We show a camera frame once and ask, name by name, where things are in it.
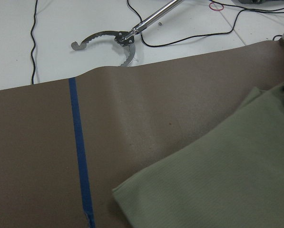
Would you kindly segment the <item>red rubber band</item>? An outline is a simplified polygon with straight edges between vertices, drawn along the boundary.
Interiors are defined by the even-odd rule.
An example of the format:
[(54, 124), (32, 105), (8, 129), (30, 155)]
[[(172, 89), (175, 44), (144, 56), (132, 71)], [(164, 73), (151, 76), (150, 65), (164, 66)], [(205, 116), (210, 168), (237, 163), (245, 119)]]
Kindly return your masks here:
[(213, 11), (222, 11), (224, 9), (224, 5), (220, 3), (210, 2), (209, 8)]

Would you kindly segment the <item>reacher grabber stick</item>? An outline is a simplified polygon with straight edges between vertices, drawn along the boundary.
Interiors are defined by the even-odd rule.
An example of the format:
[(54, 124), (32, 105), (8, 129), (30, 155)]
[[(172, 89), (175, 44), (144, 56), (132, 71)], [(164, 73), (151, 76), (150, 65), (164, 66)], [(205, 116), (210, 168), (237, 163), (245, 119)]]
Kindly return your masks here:
[(183, 0), (172, 0), (168, 2), (166, 5), (155, 11), (153, 14), (148, 16), (146, 19), (141, 20), (138, 24), (136, 24), (130, 31), (101, 31), (95, 34), (92, 34), (82, 40), (80, 44), (76, 41), (71, 43), (71, 48), (75, 51), (81, 51), (86, 49), (87, 44), (92, 40), (102, 37), (102, 36), (112, 36), (114, 37), (114, 41), (119, 44), (121, 47), (128, 47), (129, 55), (126, 60), (120, 65), (121, 67), (127, 67), (131, 64), (134, 59), (136, 47), (135, 47), (135, 35), (141, 34), (142, 31), (147, 29), (154, 22), (158, 21), (161, 17), (167, 14), (169, 11), (173, 10), (179, 4), (181, 4)]

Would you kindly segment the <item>brown paper table mat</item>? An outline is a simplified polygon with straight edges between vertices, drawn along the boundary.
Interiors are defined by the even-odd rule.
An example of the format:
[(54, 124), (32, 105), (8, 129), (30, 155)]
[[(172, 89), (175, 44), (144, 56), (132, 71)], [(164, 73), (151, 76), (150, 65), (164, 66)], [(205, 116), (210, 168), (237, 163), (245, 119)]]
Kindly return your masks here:
[(284, 83), (277, 41), (0, 91), (0, 228), (134, 228), (113, 190)]

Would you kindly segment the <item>olive green t-shirt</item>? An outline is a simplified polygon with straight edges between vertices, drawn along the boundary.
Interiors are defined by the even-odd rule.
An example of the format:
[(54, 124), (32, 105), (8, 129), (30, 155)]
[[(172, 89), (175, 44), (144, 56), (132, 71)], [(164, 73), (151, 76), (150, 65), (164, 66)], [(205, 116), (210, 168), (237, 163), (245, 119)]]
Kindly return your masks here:
[(113, 196), (135, 228), (284, 228), (284, 83)]

